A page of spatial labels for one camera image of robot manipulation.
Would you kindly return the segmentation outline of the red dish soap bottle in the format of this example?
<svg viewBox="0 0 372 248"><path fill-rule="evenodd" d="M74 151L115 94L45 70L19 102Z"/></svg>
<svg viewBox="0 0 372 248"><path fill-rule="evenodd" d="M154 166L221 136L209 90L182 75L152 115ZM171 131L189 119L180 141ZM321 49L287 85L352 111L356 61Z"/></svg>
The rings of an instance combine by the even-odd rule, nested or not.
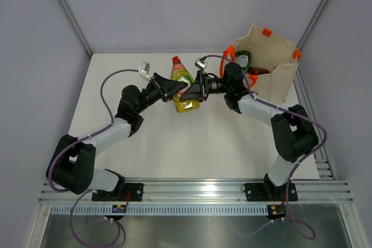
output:
<svg viewBox="0 0 372 248"><path fill-rule="evenodd" d="M252 76L259 76L262 74L269 74L270 71L265 68L260 68L260 67L250 67L248 70L248 73Z"/></svg>

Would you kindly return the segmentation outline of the yellow dish soap bottle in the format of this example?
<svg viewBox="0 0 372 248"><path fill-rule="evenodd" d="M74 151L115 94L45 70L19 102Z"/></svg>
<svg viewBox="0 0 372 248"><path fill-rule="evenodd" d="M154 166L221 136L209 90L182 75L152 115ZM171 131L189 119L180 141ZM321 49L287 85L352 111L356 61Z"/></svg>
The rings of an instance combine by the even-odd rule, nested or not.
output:
<svg viewBox="0 0 372 248"><path fill-rule="evenodd" d="M174 56L172 58L172 70L170 79L173 81L185 82L187 86L180 91L178 91L175 95L173 95L173 102L176 108L177 113L186 113L193 110L196 110L200 107L198 100L187 100L181 101L181 95L194 84L194 78L189 73L189 71L185 68L182 64L180 58L178 56Z"/></svg>

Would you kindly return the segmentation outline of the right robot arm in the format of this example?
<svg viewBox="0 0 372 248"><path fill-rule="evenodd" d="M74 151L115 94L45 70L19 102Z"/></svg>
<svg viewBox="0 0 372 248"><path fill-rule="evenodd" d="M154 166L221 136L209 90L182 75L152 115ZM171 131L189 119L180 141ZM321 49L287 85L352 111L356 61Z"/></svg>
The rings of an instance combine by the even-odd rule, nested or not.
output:
<svg viewBox="0 0 372 248"><path fill-rule="evenodd" d="M223 94L229 109L251 116L271 127L278 156L271 170L264 176L263 193L271 200L278 199L290 181L295 164L318 144L314 122L301 105L282 108L253 94L240 66L227 63L218 78L207 73L207 63L199 60L195 82L181 95L182 101L205 101L211 94Z"/></svg>

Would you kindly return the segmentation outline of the green dish soap bottle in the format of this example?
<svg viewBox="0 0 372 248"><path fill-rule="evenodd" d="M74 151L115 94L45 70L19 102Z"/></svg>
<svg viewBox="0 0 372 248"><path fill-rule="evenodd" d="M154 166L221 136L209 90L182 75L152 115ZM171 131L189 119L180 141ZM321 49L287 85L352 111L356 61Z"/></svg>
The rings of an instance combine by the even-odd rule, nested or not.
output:
<svg viewBox="0 0 372 248"><path fill-rule="evenodd" d="M249 51L238 51L235 53L235 62L246 73L251 66L252 55Z"/></svg>

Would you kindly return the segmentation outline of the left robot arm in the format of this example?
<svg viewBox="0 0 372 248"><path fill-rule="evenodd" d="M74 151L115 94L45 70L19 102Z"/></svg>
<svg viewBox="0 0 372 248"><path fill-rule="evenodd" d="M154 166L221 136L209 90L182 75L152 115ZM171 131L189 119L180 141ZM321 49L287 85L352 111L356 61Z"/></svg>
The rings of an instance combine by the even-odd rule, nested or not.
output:
<svg viewBox="0 0 372 248"><path fill-rule="evenodd" d="M124 178L113 171L95 168L95 158L114 144L134 135L140 128L140 115L155 102L167 102L187 86L186 82L166 79L154 74L146 88L128 85L121 92L116 114L104 127L82 137L60 138L46 171L49 186L56 192L77 195L88 190L104 191L111 200L120 200L125 193Z"/></svg>

